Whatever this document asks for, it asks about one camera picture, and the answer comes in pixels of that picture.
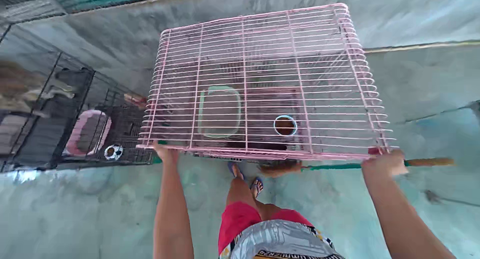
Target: foot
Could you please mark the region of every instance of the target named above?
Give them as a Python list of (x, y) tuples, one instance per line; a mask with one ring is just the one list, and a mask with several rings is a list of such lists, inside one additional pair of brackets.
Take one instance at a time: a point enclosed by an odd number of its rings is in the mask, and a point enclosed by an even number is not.
[(237, 163), (232, 162), (231, 172), (233, 174), (233, 177), (240, 178), (240, 179), (243, 180), (243, 173), (240, 171), (239, 165)]
[(258, 195), (264, 190), (264, 184), (262, 183), (262, 180), (257, 177), (255, 180), (251, 183), (250, 186), (250, 191), (253, 197), (256, 199)]

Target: person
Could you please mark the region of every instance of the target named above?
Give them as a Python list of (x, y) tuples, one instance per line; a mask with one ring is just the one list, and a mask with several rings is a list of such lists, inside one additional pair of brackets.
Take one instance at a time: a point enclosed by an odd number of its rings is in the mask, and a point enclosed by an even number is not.
[[(193, 258), (187, 204), (177, 172), (177, 150), (155, 144), (163, 160), (160, 197), (153, 229), (153, 259)], [(362, 163), (362, 173), (375, 206), (381, 230), (393, 259), (455, 258), (423, 223), (393, 180), (407, 172), (401, 151)], [(261, 179), (249, 187), (238, 164), (233, 175), (218, 239), (219, 258), (341, 259), (332, 242), (322, 237), (300, 213), (263, 204), (256, 197)]]

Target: wooden handle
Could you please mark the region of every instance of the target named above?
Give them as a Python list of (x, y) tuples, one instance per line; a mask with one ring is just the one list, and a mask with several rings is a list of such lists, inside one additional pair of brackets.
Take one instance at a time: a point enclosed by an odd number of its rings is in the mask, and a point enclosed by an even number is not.
[(420, 158), (405, 160), (405, 166), (447, 166), (455, 165), (452, 158)]

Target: hand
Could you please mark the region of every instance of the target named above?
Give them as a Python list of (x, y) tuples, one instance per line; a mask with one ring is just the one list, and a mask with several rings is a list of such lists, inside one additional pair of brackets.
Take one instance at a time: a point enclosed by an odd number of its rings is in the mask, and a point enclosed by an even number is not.
[(389, 154), (365, 160), (361, 164), (363, 176), (381, 180), (392, 179), (393, 176), (408, 173), (404, 158), (401, 150), (393, 150)]
[(153, 146), (156, 154), (163, 162), (177, 163), (180, 152), (178, 149), (166, 148), (165, 145), (160, 145), (158, 141), (151, 143), (150, 145)]

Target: red shorts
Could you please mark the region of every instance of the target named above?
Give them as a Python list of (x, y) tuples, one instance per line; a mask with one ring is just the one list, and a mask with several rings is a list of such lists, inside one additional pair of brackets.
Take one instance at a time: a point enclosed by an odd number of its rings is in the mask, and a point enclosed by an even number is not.
[[(313, 225), (295, 210), (282, 209), (272, 215), (271, 219), (283, 219), (292, 222), (299, 222), (304, 225)], [(235, 202), (225, 207), (222, 214), (222, 224), (218, 234), (218, 254), (220, 254), (233, 239), (249, 226), (261, 222), (258, 211), (243, 203)]]

